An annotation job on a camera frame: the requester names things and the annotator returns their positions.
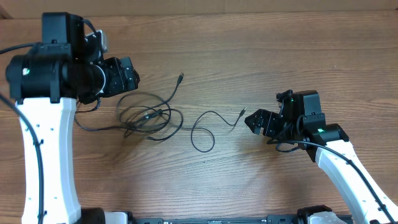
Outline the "black USB cable silver plug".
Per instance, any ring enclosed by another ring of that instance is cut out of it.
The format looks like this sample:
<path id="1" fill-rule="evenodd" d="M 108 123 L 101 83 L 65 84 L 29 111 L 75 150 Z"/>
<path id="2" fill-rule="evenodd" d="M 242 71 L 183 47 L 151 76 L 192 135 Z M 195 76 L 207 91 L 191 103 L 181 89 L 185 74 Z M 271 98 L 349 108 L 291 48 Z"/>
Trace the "black USB cable silver plug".
<path id="1" fill-rule="evenodd" d="M 194 122 L 194 124 L 193 124 L 193 126 L 192 126 L 191 128 L 189 128 L 189 127 L 183 127 L 183 114 L 182 114 L 182 112 L 179 111 L 179 110 L 175 110 L 175 111 L 178 112 L 178 113 L 180 114 L 180 117 L 181 117 L 180 124 L 177 125 L 176 130 L 175 130 L 172 134 L 170 134 L 169 136 L 164 137 L 164 138 L 156 139 L 156 138 L 153 138 L 153 137 L 149 136 L 149 137 L 147 137 L 147 139 L 148 139 L 148 140 L 151 140 L 151 141 L 165 141 L 165 140 L 168 140 L 169 138 L 171 138 L 174 134 L 176 134 L 176 133 L 177 133 L 179 130 L 181 130 L 181 129 L 186 130 L 186 131 L 189 130 L 189 131 L 190 131 L 190 140 L 191 140 L 192 146 L 193 146 L 197 151 L 199 151 L 199 152 L 207 153 L 207 152 L 210 152 L 210 151 L 214 148 L 214 146 L 215 146 L 215 136 L 214 136 L 214 134 L 213 134 L 209 129 L 206 129 L 206 128 L 202 128 L 202 127 L 198 127 L 198 126 L 197 126 L 197 125 L 199 124 L 200 120 L 202 119 L 202 117 L 203 117 L 204 115 L 208 114 L 208 113 L 213 113 L 213 114 L 217 115 L 220 119 L 222 119 L 228 126 L 231 126 L 232 129 L 234 129 L 234 127 L 237 125 L 239 119 L 245 114 L 246 108 L 243 108 L 243 109 L 241 110 L 241 112 L 240 112 L 240 114 L 239 114 L 239 116 L 238 116 L 238 118 L 236 119 L 236 121 L 235 121 L 234 124 L 227 122 L 227 120 L 225 120 L 224 117 L 222 117 L 222 115 L 220 115 L 219 113 L 217 113 L 217 112 L 215 112 L 215 111 L 206 111 L 206 112 L 202 113 L 202 114 L 197 118 L 197 120 Z M 213 144 L 212 144 L 212 146 L 211 146 L 208 150 L 203 151 L 203 150 L 201 150 L 201 149 L 199 149 L 199 148 L 196 147 L 196 145 L 195 145 L 195 143 L 194 143 L 194 141 L 193 141 L 193 133 L 194 133 L 195 131 L 197 131 L 197 130 L 199 130 L 199 131 L 206 131 L 208 134 L 210 134 L 210 136 L 211 136 L 211 138 L 212 138 L 212 141 L 213 141 Z"/>

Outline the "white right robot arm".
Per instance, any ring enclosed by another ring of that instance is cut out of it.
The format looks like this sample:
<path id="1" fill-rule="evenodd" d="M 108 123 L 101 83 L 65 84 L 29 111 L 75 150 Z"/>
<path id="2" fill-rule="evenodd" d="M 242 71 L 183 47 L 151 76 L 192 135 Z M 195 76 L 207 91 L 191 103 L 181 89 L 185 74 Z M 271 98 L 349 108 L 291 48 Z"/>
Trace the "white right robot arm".
<path id="1" fill-rule="evenodd" d="M 287 90 L 276 95 L 278 113 L 259 109 L 244 120 L 268 144 L 292 144 L 306 151 L 329 177 L 356 223 L 397 223 L 397 205 L 381 190 L 357 157 L 339 124 L 327 124 L 317 91 Z"/>

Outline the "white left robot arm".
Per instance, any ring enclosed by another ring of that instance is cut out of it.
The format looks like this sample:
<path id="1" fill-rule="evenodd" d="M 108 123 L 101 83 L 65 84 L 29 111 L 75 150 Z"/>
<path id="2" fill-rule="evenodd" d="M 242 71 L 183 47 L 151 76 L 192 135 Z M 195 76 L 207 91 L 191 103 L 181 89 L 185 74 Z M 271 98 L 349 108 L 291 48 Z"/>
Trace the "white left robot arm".
<path id="1" fill-rule="evenodd" d="M 131 212 L 82 208 L 73 171 L 73 122 L 78 103 L 135 90 L 131 59 L 104 58 L 103 31 L 85 34 L 90 21 L 67 12 L 42 15 L 42 41 L 29 44 L 6 68 L 24 143 L 22 223 L 133 223 Z"/>

